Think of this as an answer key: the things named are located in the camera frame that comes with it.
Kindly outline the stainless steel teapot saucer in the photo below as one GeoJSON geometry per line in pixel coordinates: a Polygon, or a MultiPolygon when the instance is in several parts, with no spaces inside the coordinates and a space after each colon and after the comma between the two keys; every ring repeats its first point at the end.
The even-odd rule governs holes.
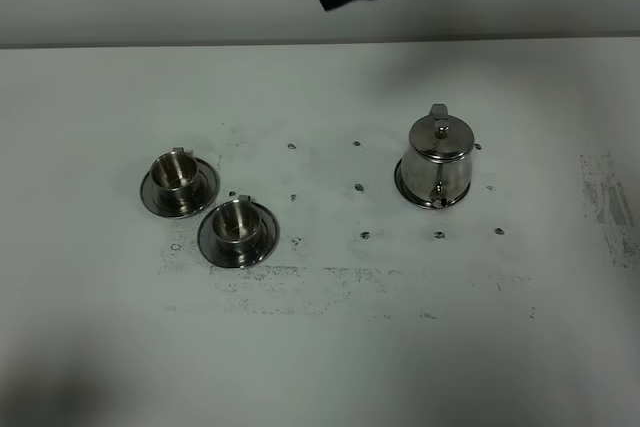
{"type": "Polygon", "coordinates": [[[422,200],[418,196],[414,195],[405,185],[404,180],[402,178],[402,174],[401,174],[401,163],[402,161],[399,160],[394,170],[394,182],[395,182],[396,189],[405,200],[407,200],[409,203],[419,208],[427,209],[427,210],[439,210],[439,209],[451,207],[459,203],[460,201],[462,201],[470,190],[471,184],[468,184],[465,190],[457,197],[448,198],[448,199],[441,198],[438,201],[422,200]]]}

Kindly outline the far stainless steel saucer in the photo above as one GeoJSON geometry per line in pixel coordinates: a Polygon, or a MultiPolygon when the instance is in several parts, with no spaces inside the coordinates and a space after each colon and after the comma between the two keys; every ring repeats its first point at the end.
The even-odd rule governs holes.
{"type": "Polygon", "coordinates": [[[199,213],[214,202],[219,190],[219,175],[209,163],[195,158],[200,171],[201,185],[193,196],[184,200],[162,197],[153,186],[150,169],[148,170],[139,189],[141,202],[148,211],[163,218],[185,218],[199,213]]]}

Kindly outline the near stainless steel saucer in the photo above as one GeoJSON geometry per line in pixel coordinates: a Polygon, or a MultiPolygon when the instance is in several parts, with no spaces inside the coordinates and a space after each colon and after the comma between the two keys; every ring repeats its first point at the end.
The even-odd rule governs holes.
{"type": "Polygon", "coordinates": [[[208,221],[216,207],[202,220],[198,229],[197,244],[202,257],[213,266],[226,269],[251,267],[265,260],[275,250],[280,235],[279,223],[269,209],[249,198],[261,216],[262,233],[257,244],[245,252],[224,250],[213,239],[208,221]]]}

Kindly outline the far stainless steel teacup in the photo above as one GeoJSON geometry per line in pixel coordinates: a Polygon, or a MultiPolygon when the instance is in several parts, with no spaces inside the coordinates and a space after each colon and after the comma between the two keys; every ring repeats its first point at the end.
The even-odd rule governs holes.
{"type": "Polygon", "coordinates": [[[182,147],[159,156],[149,170],[151,181],[162,197],[184,200],[194,195],[201,185],[195,156],[182,147]]]}

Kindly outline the stainless steel teacup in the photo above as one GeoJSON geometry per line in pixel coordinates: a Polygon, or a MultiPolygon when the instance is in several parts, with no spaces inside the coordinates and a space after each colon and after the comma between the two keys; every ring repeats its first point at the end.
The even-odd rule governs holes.
{"type": "Polygon", "coordinates": [[[245,252],[254,247],[262,233],[261,216],[248,196],[216,207],[208,221],[215,242],[224,250],[245,252]]]}
{"type": "Polygon", "coordinates": [[[149,170],[151,181],[162,197],[184,200],[194,195],[201,185],[195,156],[182,147],[159,156],[149,170]]]}

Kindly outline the near stainless steel teacup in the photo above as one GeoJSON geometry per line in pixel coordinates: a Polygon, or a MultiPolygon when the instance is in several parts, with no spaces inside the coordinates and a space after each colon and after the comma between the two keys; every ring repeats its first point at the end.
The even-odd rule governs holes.
{"type": "Polygon", "coordinates": [[[216,207],[208,221],[215,242],[224,250],[245,252],[254,247],[262,233],[261,216],[248,196],[216,207]]]}

